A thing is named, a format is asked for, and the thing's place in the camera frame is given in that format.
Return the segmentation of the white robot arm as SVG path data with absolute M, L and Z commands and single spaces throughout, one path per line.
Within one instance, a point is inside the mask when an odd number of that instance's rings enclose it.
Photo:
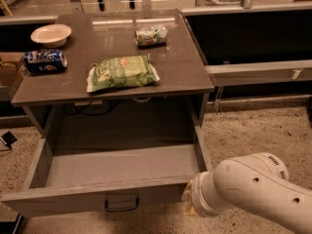
M 191 179 L 181 200 L 188 215 L 215 217 L 239 208 L 294 234 L 312 234 L 312 190 L 289 182 L 286 165 L 270 153 L 221 161 Z

